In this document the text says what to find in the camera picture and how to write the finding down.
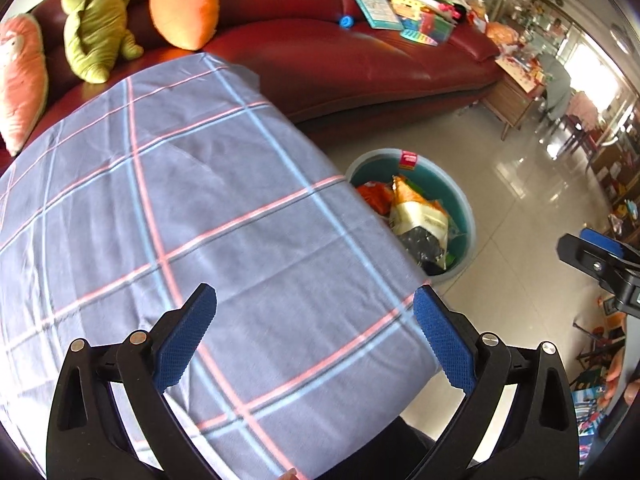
blue gripper pad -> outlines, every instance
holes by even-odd
[[[585,242],[589,242],[601,249],[604,249],[609,254],[613,254],[618,258],[625,257],[625,251],[619,242],[612,238],[606,237],[593,229],[583,229],[580,232],[580,238]]]
[[[474,357],[460,335],[425,288],[414,294],[414,315],[449,383],[470,395],[476,387]]]
[[[160,393],[182,377],[216,315],[217,304],[216,291],[203,283],[183,306],[187,312],[156,351],[154,384]]]

pink pillow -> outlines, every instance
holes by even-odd
[[[30,14],[0,23],[0,134],[12,156],[29,139],[47,102],[42,33]]]

teal bucket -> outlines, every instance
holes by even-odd
[[[385,148],[365,153],[347,170],[346,177],[354,187],[371,180],[391,182],[394,175],[402,174],[417,184],[425,193],[427,200],[439,200],[444,209],[453,218],[462,233],[448,243],[447,250],[456,259],[439,276],[431,276],[434,284],[443,283],[465,270],[473,260],[476,249],[476,221],[465,194],[458,184],[442,168],[418,155],[415,168],[400,168],[402,150]]]

blue ball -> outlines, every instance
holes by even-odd
[[[343,16],[340,19],[340,26],[342,28],[351,28],[353,27],[353,23],[355,22],[353,21],[353,18],[351,16]]]

sofa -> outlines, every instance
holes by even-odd
[[[28,143],[123,78],[190,54],[155,30],[148,0],[132,0],[129,28],[144,56],[121,60],[106,83],[88,84],[66,62],[60,0],[31,12],[42,28],[50,86]],[[353,28],[339,27],[344,15],[354,17]],[[203,50],[255,72],[262,94],[320,146],[463,107],[500,79],[498,49],[466,23],[447,43],[424,46],[373,30],[354,0],[220,0],[218,31]],[[11,162],[3,148],[0,174]]]

